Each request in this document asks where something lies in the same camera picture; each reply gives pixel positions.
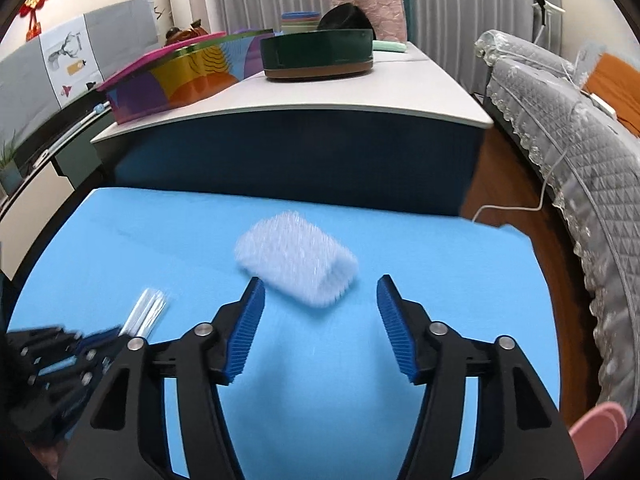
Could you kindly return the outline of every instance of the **sticker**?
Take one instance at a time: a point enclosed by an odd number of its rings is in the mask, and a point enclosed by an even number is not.
[[[104,81],[89,42],[84,16],[40,35],[45,66],[60,107]]]

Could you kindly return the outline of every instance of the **blue cloth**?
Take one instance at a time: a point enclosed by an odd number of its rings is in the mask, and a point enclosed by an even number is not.
[[[11,329],[64,324],[85,333],[126,320],[146,287],[170,306],[151,342],[180,337],[236,301],[248,276],[238,237],[296,210],[359,260],[360,274],[328,309],[267,290],[244,373],[220,387],[247,480],[394,480],[414,430],[422,387],[398,369],[376,307],[389,273],[400,293],[463,336],[510,334],[558,402],[558,345],[546,283],[516,230],[439,218],[257,198],[98,189],[44,251]],[[175,383],[168,385],[174,470],[187,474]],[[468,468],[476,391],[469,392],[456,472]]]

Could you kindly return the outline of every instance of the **pink lid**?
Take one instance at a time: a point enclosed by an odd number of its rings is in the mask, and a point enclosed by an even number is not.
[[[185,46],[189,46],[192,44],[197,44],[197,43],[200,43],[201,41],[215,40],[216,38],[221,38],[222,36],[226,36],[226,32],[214,32],[213,34],[207,34],[206,36],[191,38],[190,40],[179,41],[178,43],[174,43],[168,46],[164,46],[162,48],[157,48],[156,50],[152,50],[151,52],[148,52],[144,56],[135,60],[130,65],[127,65],[119,72],[116,72],[112,76],[108,77],[107,81],[105,81],[98,87],[98,90],[102,91],[107,88],[110,88],[111,86],[115,85],[118,81],[126,77],[127,75],[131,74],[132,72],[135,72],[140,67],[143,67],[146,64],[151,63],[152,61],[155,61],[156,59],[160,59],[162,56],[166,56],[168,53],[171,53],[174,50],[178,50],[179,48],[183,48]]]
[[[603,402],[576,422],[569,434],[574,441],[584,477],[600,465],[626,428],[626,415],[616,402]]]

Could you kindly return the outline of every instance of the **orange cushion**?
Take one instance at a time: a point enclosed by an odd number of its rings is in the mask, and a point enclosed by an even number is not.
[[[640,137],[640,72],[611,54],[603,54],[584,90],[605,100],[618,120]]]

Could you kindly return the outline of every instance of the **white cable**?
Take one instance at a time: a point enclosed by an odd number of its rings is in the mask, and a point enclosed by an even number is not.
[[[540,41],[540,38],[542,38],[542,33],[544,32],[545,29],[546,29],[546,25],[540,25],[540,30],[538,31],[538,35],[536,36],[536,39],[533,40],[534,45],[538,44],[538,42]]]
[[[545,0],[545,7],[547,8],[547,10],[550,9],[552,12],[558,12],[560,14],[564,14],[566,12],[566,10],[564,10],[562,7],[555,6],[554,4],[546,0]]]
[[[542,191],[540,192],[540,202],[538,203],[537,207],[504,206],[504,205],[486,204],[486,205],[483,205],[480,209],[478,209],[478,211],[476,211],[476,214],[471,219],[471,221],[472,222],[476,222],[476,220],[478,220],[478,217],[480,216],[480,213],[482,211],[484,211],[485,209],[498,209],[500,211],[531,211],[531,212],[541,211],[542,210],[542,205],[543,205],[543,203],[545,201],[545,190],[546,190],[546,186],[547,186],[548,181],[549,181],[549,177],[551,177],[551,174],[554,172],[555,168],[565,158],[566,154],[569,152],[569,148],[571,148],[571,145],[566,147],[564,152],[562,152],[562,155],[560,155],[558,160],[556,160],[554,162],[553,166],[551,167],[549,172],[546,174],[545,179],[542,181]]]
[[[574,88],[578,92],[580,92],[580,94],[584,95],[585,97],[588,97],[591,101],[591,104],[593,104],[598,110],[603,112],[606,116],[610,117],[614,121],[618,120],[618,114],[616,113],[615,108],[613,108],[609,103],[607,103],[605,100],[603,100],[601,97],[597,96],[596,94],[590,94],[587,91],[580,88],[574,82],[571,76],[569,76],[569,73],[567,72],[566,67],[564,66],[564,62],[561,62],[560,65],[562,65],[562,70],[564,70],[564,75],[566,76],[569,83],[571,83],[574,86]]]

